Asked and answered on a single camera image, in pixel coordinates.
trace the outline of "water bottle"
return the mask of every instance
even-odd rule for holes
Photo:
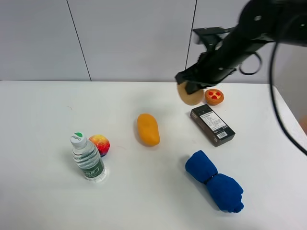
[[[83,133],[71,136],[73,159],[84,173],[86,179],[100,182],[104,178],[105,166],[97,147]]]

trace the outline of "yellow mango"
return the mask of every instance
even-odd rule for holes
[[[150,114],[141,114],[138,117],[138,131],[141,140],[149,146],[160,143],[158,123]]]

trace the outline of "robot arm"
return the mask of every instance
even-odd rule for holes
[[[281,39],[284,25],[297,17]],[[236,67],[267,43],[307,46],[307,0],[251,0],[244,7],[236,27],[193,30],[207,51],[197,63],[179,72],[178,84],[187,81],[185,90],[192,94],[220,83]],[[224,39],[220,35],[229,33]]]

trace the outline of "rolled blue cloth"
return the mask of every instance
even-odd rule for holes
[[[195,152],[188,159],[186,170],[196,180],[207,186],[220,210],[239,212],[243,209],[241,186],[233,178],[218,173],[215,165],[203,151]]]

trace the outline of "black box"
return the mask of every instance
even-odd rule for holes
[[[230,141],[236,134],[207,104],[192,109],[190,116],[216,147]]]

